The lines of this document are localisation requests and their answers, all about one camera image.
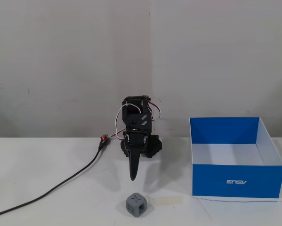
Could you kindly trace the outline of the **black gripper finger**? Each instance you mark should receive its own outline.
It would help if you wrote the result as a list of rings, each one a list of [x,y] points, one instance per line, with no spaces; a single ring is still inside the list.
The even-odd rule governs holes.
[[[130,173],[130,179],[134,181],[134,173],[133,173],[133,155],[130,150],[128,150],[128,156],[129,156],[129,173]]]
[[[136,149],[133,153],[133,180],[136,179],[138,166],[139,166],[139,159],[140,159],[140,150]]]

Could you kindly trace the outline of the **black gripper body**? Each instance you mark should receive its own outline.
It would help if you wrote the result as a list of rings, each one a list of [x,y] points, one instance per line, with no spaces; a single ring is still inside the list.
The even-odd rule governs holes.
[[[143,131],[125,131],[123,132],[122,150],[124,153],[129,151],[139,151],[145,153],[148,146],[148,134]]]

